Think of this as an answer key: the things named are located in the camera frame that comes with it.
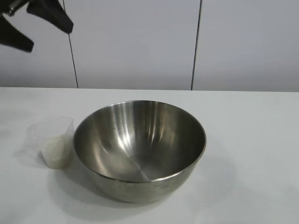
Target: clear plastic cup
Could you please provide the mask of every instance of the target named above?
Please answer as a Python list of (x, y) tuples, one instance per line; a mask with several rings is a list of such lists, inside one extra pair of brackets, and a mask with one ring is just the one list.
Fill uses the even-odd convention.
[(65, 169), (72, 161), (73, 119), (51, 117), (30, 127), (34, 142), (51, 169)]

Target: white tabletop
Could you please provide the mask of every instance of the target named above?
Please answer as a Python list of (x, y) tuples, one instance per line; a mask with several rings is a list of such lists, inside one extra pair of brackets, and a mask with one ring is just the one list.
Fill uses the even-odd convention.
[[(48, 169), (24, 146), (42, 117), (80, 123), (147, 99), (193, 114), (207, 147), (186, 183), (150, 205), (96, 194), (84, 173)], [(0, 88), (0, 224), (298, 224), (299, 93)]]

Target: measuring cup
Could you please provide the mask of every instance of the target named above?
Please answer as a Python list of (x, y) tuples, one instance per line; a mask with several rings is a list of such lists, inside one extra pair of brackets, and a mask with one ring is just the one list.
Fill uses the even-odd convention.
[(28, 130), (49, 168), (65, 169), (70, 165), (74, 135), (72, 118), (47, 118), (38, 124), (31, 125)]

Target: bowl rim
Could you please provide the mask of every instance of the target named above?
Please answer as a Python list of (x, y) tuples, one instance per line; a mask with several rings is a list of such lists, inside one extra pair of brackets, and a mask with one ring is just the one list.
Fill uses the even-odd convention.
[[(90, 169), (88, 166), (85, 165), (85, 163), (79, 158), (77, 152), (76, 152), (76, 149), (75, 149), (75, 136), (77, 134), (77, 131), (78, 129), (81, 127), (81, 125), (87, 120), (89, 119), (91, 116), (93, 116), (95, 113), (101, 111), (101, 110), (104, 110), (106, 108), (109, 108), (111, 106), (115, 106), (115, 105), (120, 105), (120, 104), (126, 104), (126, 103), (132, 103), (132, 102), (154, 102), (154, 103), (161, 103), (161, 104), (165, 104), (165, 105), (169, 105), (169, 106), (173, 106), (173, 107), (176, 107), (177, 109), (183, 111), (184, 113), (190, 115), (193, 119), (195, 119), (195, 121), (199, 124), (200, 128), (202, 129), (202, 132), (203, 132), (203, 135), (204, 135), (204, 139), (205, 139), (205, 144), (202, 148), (202, 151), (200, 153), (200, 155), (196, 158), (196, 160), (194, 162), (192, 162), (189, 166), (185, 167), (184, 169), (180, 170), (179, 172), (176, 172), (174, 174), (171, 174), (169, 176), (165, 176), (165, 177), (161, 177), (161, 178), (157, 178), (157, 179), (153, 179), (153, 180), (149, 180), (149, 181), (125, 181), (125, 180), (120, 180), (120, 179), (117, 179), (117, 178), (113, 178), (113, 177), (110, 177), (110, 176), (106, 176), (106, 175), (103, 175), (101, 173), (98, 173), (92, 169)], [(201, 125), (201, 123), (196, 119), (196, 117), (194, 117), (192, 114), (190, 114), (189, 112), (185, 111), (184, 109), (178, 107), (178, 106), (175, 106), (175, 105), (172, 105), (172, 104), (168, 104), (168, 103), (165, 103), (165, 102), (161, 102), (161, 101), (154, 101), (154, 100), (129, 100), (129, 101), (122, 101), (122, 102), (119, 102), (119, 103), (115, 103), (115, 104), (111, 104), (111, 105), (108, 105), (108, 106), (104, 106), (96, 111), (94, 111), (93, 113), (91, 113), (90, 115), (88, 115), (85, 119), (83, 119), (80, 124), (78, 125), (78, 127), (76, 128), (76, 131), (74, 132), (74, 135), (73, 135), (73, 138), (72, 138), (72, 150), (75, 154), (75, 157), (78, 159), (78, 161), (81, 163), (81, 165), (83, 165), (83, 167), (85, 167), (87, 170), (91, 171), (92, 173), (96, 174), (96, 175), (99, 175), (105, 179), (109, 179), (109, 180), (112, 180), (112, 181), (117, 181), (117, 182), (125, 182), (125, 183), (151, 183), (151, 182), (158, 182), (158, 181), (163, 181), (163, 180), (167, 180), (167, 179), (170, 179), (172, 177), (175, 177), (183, 172), (185, 172), (186, 170), (188, 170), (190, 167), (194, 166), (198, 160), (202, 157), (203, 153), (205, 152), (206, 150), (206, 131), (205, 129), (203, 128), (203, 126)]]

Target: stainless steel bowl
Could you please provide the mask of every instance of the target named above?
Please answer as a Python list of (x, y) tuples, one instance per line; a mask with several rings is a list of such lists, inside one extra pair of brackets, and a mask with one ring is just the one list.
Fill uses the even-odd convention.
[(74, 150), (93, 181), (126, 202), (152, 202), (172, 193), (202, 156), (206, 135), (188, 112), (154, 101), (99, 109), (74, 134)]

